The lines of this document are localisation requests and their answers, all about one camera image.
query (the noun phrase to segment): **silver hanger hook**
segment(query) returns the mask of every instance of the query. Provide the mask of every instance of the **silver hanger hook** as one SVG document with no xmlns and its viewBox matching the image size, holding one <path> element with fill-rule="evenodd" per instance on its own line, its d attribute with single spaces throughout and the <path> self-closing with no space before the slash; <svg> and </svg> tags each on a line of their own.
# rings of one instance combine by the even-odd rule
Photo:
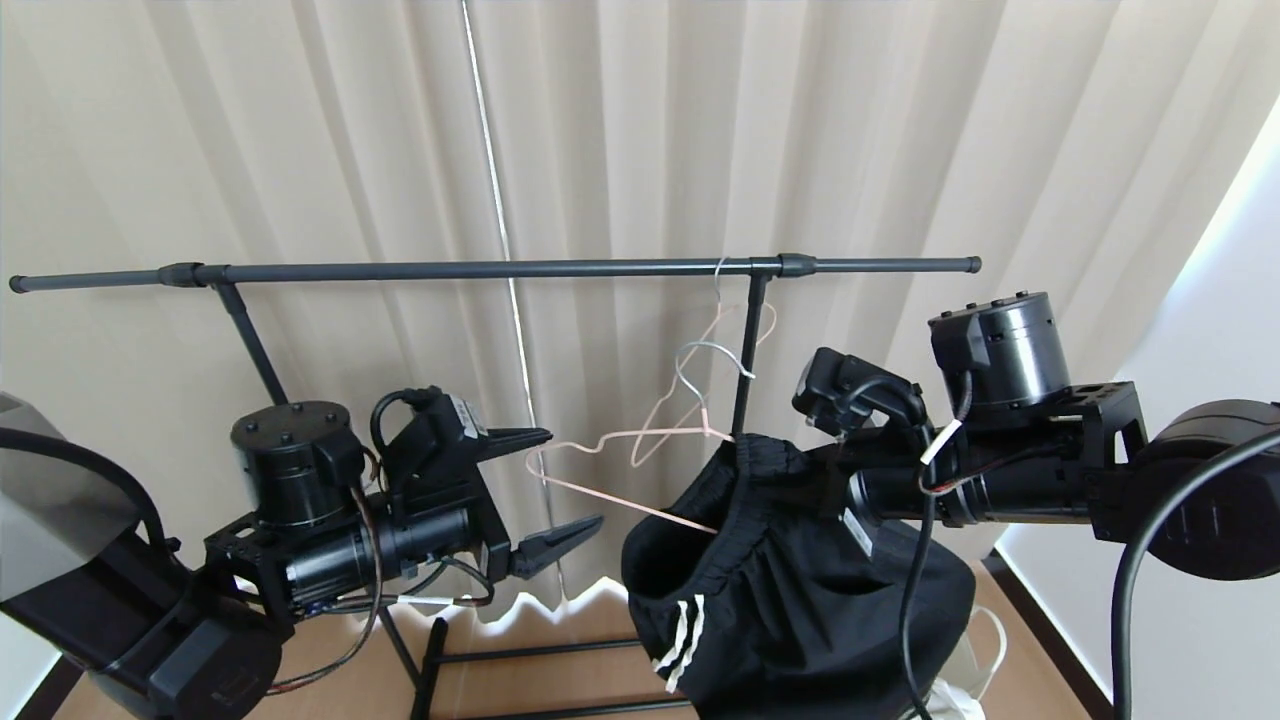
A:
<svg viewBox="0 0 1280 720">
<path fill-rule="evenodd" d="M 724 260 L 728 260 L 728 255 L 721 258 L 719 263 L 716 263 L 716 272 L 712 273 L 712 282 L 716 283 L 716 302 L 723 302 L 724 299 L 719 293 L 719 269 L 724 266 Z"/>
<path fill-rule="evenodd" d="M 724 347 L 723 345 L 718 342 L 712 342 L 709 340 L 695 340 L 692 342 L 686 342 L 685 345 L 680 346 L 680 350 L 676 351 L 676 377 L 680 378 L 680 382 L 685 383 L 685 387 L 689 388 L 689 392 L 692 392 L 694 395 L 698 396 L 698 404 L 703 406 L 703 410 L 707 410 L 707 398 L 703 397 L 703 392 L 700 389 L 694 387 L 694 383 L 689 382 L 689 378 L 685 377 L 684 369 L 680 366 L 680 356 L 684 355 L 685 351 L 689 350 L 690 347 L 698 347 L 698 346 L 710 347 L 712 350 L 719 350 L 724 355 L 728 355 L 730 360 L 732 360 L 733 364 L 737 365 L 739 373 L 751 378 L 753 380 L 755 379 L 755 373 L 748 370 L 742 365 L 742 361 L 737 359 L 737 355 L 733 355 L 733 351 Z"/>
</svg>

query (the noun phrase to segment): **garment rack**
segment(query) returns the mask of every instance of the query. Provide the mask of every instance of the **garment rack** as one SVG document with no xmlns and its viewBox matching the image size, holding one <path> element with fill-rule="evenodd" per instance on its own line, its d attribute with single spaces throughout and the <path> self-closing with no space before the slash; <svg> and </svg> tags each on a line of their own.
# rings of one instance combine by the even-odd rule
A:
<svg viewBox="0 0 1280 720">
<path fill-rule="evenodd" d="M 204 263 L 175 263 L 154 270 L 123 270 L 106 273 L 76 273 L 59 275 L 14 275 L 9 288 L 17 293 L 45 290 L 77 290 L 129 286 L 166 286 L 177 288 L 212 288 L 223 307 L 236 324 L 236 331 L 266 387 L 271 402 L 288 404 L 284 386 L 271 365 L 262 340 L 250 319 L 248 306 L 237 288 L 241 283 L 291 282 L 355 282 L 355 281 L 428 281 L 428 279 L 518 279 L 518 278 L 622 278 L 622 277 L 690 277 L 690 275 L 749 275 L 746 300 L 746 328 L 742 337 L 742 366 L 751 370 L 755 364 L 755 342 L 760 329 L 764 293 L 774 278 L 800 278 L 813 274 L 844 273 L 977 273 L 982 259 L 972 258 L 884 258 L 884 259 L 828 259 L 783 252 L 764 258 L 705 258 L 692 260 L 513 260 L 513 261 L 456 261 L 456 263 L 334 263 L 292 265 L 206 265 Z M 746 421 L 748 395 L 751 378 L 740 374 L 733 401 L 732 433 L 742 432 Z M 421 665 L 404 643 L 390 611 L 383 607 L 379 619 L 387 628 L 396 655 L 408 673 L 413 685 L 413 708 L 410 720 L 428 720 L 431 700 L 443 665 L 454 662 L 483 662 L 513 657 L 534 657 L 568 652 L 589 652 L 617 647 L 639 646 L 635 638 L 541 646 L 531 648 L 500 650 L 493 652 L 467 652 L 445 655 L 444 642 L 449 624 L 436 618 L 428 637 L 426 653 Z M 684 698 L 621 702 L 589 707 L 570 707 L 511 715 L 472 716 L 465 720 L 559 720 L 590 717 L 623 712 L 641 712 L 689 705 Z"/>
</svg>

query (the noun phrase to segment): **curtain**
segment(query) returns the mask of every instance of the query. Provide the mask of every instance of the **curtain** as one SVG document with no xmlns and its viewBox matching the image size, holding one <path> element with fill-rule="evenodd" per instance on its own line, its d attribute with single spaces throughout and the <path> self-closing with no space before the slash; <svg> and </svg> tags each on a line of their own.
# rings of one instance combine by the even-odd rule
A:
<svg viewBox="0 0 1280 720">
<path fill-rule="evenodd" d="M 978 275 L 771 283 L 777 329 L 748 429 L 801 446 L 822 436 L 790 395 L 818 346 L 918 380 L 945 419 L 925 320 L 1016 290 L 1050 292 L 1076 382 L 1112 377 L 1280 95 L 1280 5 L 1266 0 L 3 12 L 6 273 L 982 255 Z M 744 300 L 744 279 L 719 284 L 726 305 Z M 493 427 L 536 421 L 588 445 L 644 421 L 716 306 L 708 278 L 243 292 L 292 397 L 362 419 L 390 389 L 439 384 Z M 225 433 L 268 400 L 212 293 L 8 296 L 3 332 L 6 389 L 133 470 L 188 561 L 248 509 Z M 740 333 L 731 313 L 713 338 L 736 351 Z M 727 429 L 731 364 L 704 351 L 687 368 Z M 677 393 L 659 421 L 691 400 Z M 710 447 L 673 438 L 639 470 L 626 443 L 545 464 L 663 505 Z M 484 468 L 513 537 L 549 516 L 607 524 L 561 571 L 504 583 L 495 611 L 614 574 L 639 519 L 522 465 Z M 942 541 L 978 557 L 997 534 Z"/>
</svg>

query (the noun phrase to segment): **baseboard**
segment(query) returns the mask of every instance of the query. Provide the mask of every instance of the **baseboard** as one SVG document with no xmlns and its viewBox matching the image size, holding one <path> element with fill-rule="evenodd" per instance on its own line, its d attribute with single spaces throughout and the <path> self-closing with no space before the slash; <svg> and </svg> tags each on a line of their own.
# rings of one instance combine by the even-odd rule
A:
<svg viewBox="0 0 1280 720">
<path fill-rule="evenodd" d="M 13 720 L 52 720 L 83 674 L 79 665 L 67 660 L 65 656 L 59 656 Z"/>
<path fill-rule="evenodd" d="M 1066 680 L 1066 684 L 1070 685 L 1075 697 L 1080 700 L 1080 705 L 1084 706 L 1084 711 L 1089 714 L 1089 717 L 1093 720 L 1111 720 L 1115 717 L 1115 707 L 1111 705 L 1111 700 L 1093 682 L 1093 676 L 1089 675 L 1084 664 L 1071 651 L 1071 647 L 1061 633 L 1057 632 L 1057 626 L 1044 615 L 1044 610 L 1032 597 L 1027 585 L 1009 568 L 1009 562 L 1000 555 L 1000 551 L 992 550 L 991 555 L 982 561 L 982 565 L 991 573 L 996 584 L 1005 592 L 1005 597 L 1009 598 L 1010 605 L 1014 606 L 1014 610 L 1018 611 L 1023 621 L 1027 623 L 1027 626 L 1030 628 L 1032 634 L 1036 635 L 1036 641 L 1044 648 L 1044 652 Z"/>
</svg>

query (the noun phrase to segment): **clothes hanger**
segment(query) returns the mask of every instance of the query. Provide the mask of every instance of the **clothes hanger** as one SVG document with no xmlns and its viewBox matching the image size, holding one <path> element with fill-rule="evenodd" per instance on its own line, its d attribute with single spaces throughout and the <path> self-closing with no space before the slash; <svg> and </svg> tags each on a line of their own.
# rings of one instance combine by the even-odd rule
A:
<svg viewBox="0 0 1280 720">
<path fill-rule="evenodd" d="M 718 325 L 721 320 L 727 318 L 730 314 L 745 307 L 745 304 L 741 302 L 724 307 L 723 304 L 724 299 L 721 295 L 719 290 L 719 270 L 721 266 L 724 264 L 724 260 L 728 260 L 728 258 L 721 258 L 719 263 L 716 264 L 716 272 L 712 274 L 712 281 L 714 283 L 713 287 L 716 288 L 716 318 L 712 319 L 712 323 L 707 325 L 705 331 L 703 331 L 701 337 L 698 338 L 699 341 L 705 341 L 708 337 L 710 337 L 712 331 L 716 329 L 716 325 Z M 765 328 L 764 333 L 762 333 L 760 337 L 755 341 L 756 347 L 759 347 L 760 343 L 768 340 L 769 336 L 773 334 L 773 331 L 778 327 L 778 309 L 771 305 L 768 301 L 764 302 L 764 309 L 769 311 L 769 327 Z M 703 346 L 695 346 L 676 364 L 676 372 L 671 374 L 671 387 L 667 388 L 666 395 L 663 395 L 662 397 L 658 398 L 657 402 L 654 402 L 653 409 L 649 410 L 649 416 L 645 418 L 644 420 L 644 425 L 640 427 L 641 430 L 649 429 L 649 425 L 658 415 L 658 410 L 660 410 L 663 404 L 671 400 L 671 396 L 676 393 L 676 388 L 680 386 L 680 372 L 685 368 L 685 364 L 687 364 L 689 360 L 698 354 L 699 347 Z M 708 391 L 707 393 L 699 393 L 700 395 L 699 401 L 691 405 L 689 410 L 686 410 L 685 414 L 681 415 L 681 418 L 676 420 L 676 423 L 672 427 L 676 428 L 684 427 L 685 421 L 687 421 L 689 418 L 691 418 L 694 413 L 698 411 L 699 407 L 705 409 L 707 395 L 709 393 L 710 391 Z M 641 442 L 644 442 L 645 437 L 648 436 L 637 436 L 635 442 L 631 443 L 631 468 L 640 468 L 641 465 L 644 465 L 650 457 L 653 457 L 653 454 L 657 452 L 658 448 L 662 447 L 663 443 L 666 443 L 671 438 L 669 434 L 662 436 L 660 438 L 658 438 L 658 442 L 653 443 L 653 446 L 650 446 L 649 450 L 645 451 L 645 454 L 637 459 L 636 455 L 640 452 L 640 445 Z"/>
<path fill-rule="evenodd" d="M 623 507 L 630 507 L 632 510 L 639 510 L 641 512 L 646 512 L 649 515 L 654 515 L 654 516 L 662 518 L 664 520 L 671 520 L 672 523 L 677 523 L 677 524 L 685 525 L 687 528 L 694 528 L 696 530 L 703 530 L 703 532 L 710 533 L 713 536 L 717 534 L 717 530 L 714 528 L 709 528 L 707 525 L 703 525 L 700 523 L 695 523 L 695 521 L 689 520 L 686 518 L 681 518 L 678 515 L 672 515 L 671 512 L 664 512 L 662 510 L 657 510 L 654 507 L 649 507 L 648 505 L 640 505 L 639 502 L 632 502 L 630 500 L 625 500 L 625 498 L 609 495 L 607 492 L 600 492 L 598 489 L 582 487 L 582 486 L 571 483 L 568 480 L 562 480 L 559 478 L 553 478 L 553 477 L 548 475 L 547 473 L 544 473 L 544 471 L 541 471 L 541 470 L 539 470 L 538 468 L 534 466 L 534 460 L 539 459 L 541 456 L 541 454 L 547 452 L 548 450 L 554 450 L 554 448 L 558 448 L 558 447 L 572 447 L 573 450 L 577 450 L 577 451 L 581 451 L 581 452 L 586 452 L 588 455 L 596 455 L 596 454 L 599 454 L 600 451 L 604 450 L 604 443 L 605 442 L 608 442 L 611 439 L 621 438 L 621 437 L 657 437 L 657 436 L 691 436 L 691 434 L 701 434 L 703 437 L 716 437 L 716 438 L 719 438 L 719 439 L 723 439 L 723 441 L 727 441 L 727 442 L 733 442 L 733 437 L 732 436 L 730 436 L 727 433 L 723 433 L 721 430 L 717 430 L 717 429 L 714 429 L 714 428 L 710 427 L 710 421 L 708 419 L 708 411 L 707 411 L 707 396 L 700 389 L 698 389 L 698 387 L 694 386 L 694 383 L 691 383 L 689 380 L 689 378 L 685 377 L 684 368 L 680 364 L 680 355 L 682 352 L 685 352 L 685 350 L 687 350 L 690 347 L 695 347 L 695 346 L 709 347 L 712 350 L 717 350 L 719 352 L 723 352 L 724 355 L 727 355 L 730 359 L 733 360 L 733 364 L 737 366 L 737 372 L 741 373 L 742 375 L 746 375 L 748 378 L 753 378 L 754 379 L 755 378 L 755 373 L 751 373 L 745 366 L 742 366 L 742 361 L 739 360 L 737 355 L 733 355 L 732 350 L 724 347 L 723 345 L 719 345 L 718 342 L 710 342 L 710 341 L 707 341 L 707 340 L 695 340 L 692 342 L 686 342 L 684 346 L 681 346 L 681 348 L 678 351 L 676 351 L 676 356 L 675 356 L 675 360 L 676 360 L 676 375 L 677 375 L 678 380 L 681 383 L 684 383 L 684 386 L 687 387 L 698 397 L 698 407 L 701 407 L 701 414 L 700 414 L 701 427 L 698 427 L 698 428 L 655 428 L 655 429 L 648 429 L 646 428 L 646 429 L 640 429 L 640 430 L 617 430 L 617 432 L 605 433 L 605 434 L 600 436 L 600 439 L 598 439 L 595 442 L 594 447 L 588 447 L 585 445 L 579 445 L 579 443 L 572 442 L 572 441 L 553 442 L 550 445 L 544 445 L 541 447 L 535 447 L 535 448 L 530 450 L 527 454 L 525 454 L 525 469 L 529 470 L 530 474 L 532 474 L 534 477 L 541 478 L 543 480 L 545 480 L 548 483 L 557 484 L 559 487 L 568 488 L 568 489 L 572 489 L 572 491 L 577 491 L 577 492 L 581 492 L 581 493 L 585 493 L 585 495 L 590 495 L 593 497 L 598 497 L 598 498 L 605 500 L 608 502 L 622 505 Z"/>
</svg>

